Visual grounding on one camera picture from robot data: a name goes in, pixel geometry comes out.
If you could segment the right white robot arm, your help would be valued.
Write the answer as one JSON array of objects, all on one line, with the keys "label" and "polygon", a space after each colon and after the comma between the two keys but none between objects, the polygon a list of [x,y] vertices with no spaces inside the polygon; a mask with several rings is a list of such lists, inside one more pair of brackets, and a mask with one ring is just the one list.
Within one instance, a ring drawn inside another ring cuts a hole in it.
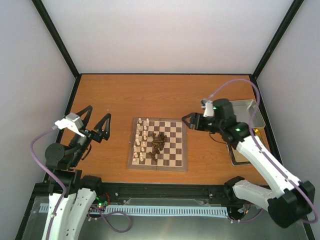
[{"label": "right white robot arm", "polygon": [[255,167],[268,188],[235,177],[225,183],[227,195],[246,200],[268,212],[280,227],[287,228],[315,210],[315,187],[310,181],[302,182],[290,173],[266,149],[260,138],[245,122],[237,121],[232,103],[221,98],[202,101],[204,113],[192,112],[182,117],[189,129],[218,133]]}]

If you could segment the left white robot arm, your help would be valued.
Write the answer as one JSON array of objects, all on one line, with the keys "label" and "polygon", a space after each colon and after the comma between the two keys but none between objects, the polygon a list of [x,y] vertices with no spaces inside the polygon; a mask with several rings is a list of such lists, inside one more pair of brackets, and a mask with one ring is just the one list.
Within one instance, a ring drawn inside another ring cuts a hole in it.
[{"label": "left white robot arm", "polygon": [[68,145],[52,143],[45,150],[45,166],[49,177],[49,210],[43,231],[44,240],[76,240],[87,212],[95,201],[103,198],[102,180],[81,176],[76,166],[92,150],[92,142],[110,137],[111,114],[107,113],[92,130],[87,129],[93,107],[88,105],[77,113],[69,113],[55,124],[74,132]]}]

